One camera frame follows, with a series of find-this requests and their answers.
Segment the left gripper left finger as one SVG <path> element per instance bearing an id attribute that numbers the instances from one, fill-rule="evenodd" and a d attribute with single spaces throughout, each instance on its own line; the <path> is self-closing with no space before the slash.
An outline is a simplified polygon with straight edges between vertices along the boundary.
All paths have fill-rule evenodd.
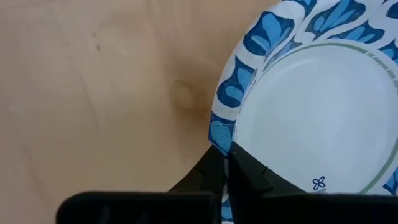
<path id="1" fill-rule="evenodd" d="M 188 174 L 169 192 L 207 191 L 221 194 L 225 185 L 224 155 L 210 146 Z"/>

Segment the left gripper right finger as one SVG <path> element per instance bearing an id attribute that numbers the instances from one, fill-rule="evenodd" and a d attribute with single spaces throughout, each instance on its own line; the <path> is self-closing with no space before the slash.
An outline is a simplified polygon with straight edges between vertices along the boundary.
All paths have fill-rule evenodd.
<path id="1" fill-rule="evenodd" d="M 292 195 L 305 191 L 285 180 L 233 142 L 228 154 L 230 195 Z"/>

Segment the blue patterned paper bowl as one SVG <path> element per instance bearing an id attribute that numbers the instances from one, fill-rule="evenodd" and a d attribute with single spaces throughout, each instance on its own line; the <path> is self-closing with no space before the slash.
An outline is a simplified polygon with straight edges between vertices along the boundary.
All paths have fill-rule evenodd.
<path id="1" fill-rule="evenodd" d="M 280 0 L 219 80 L 209 140 L 305 191 L 230 195 L 221 224 L 398 224 L 398 0 Z"/>

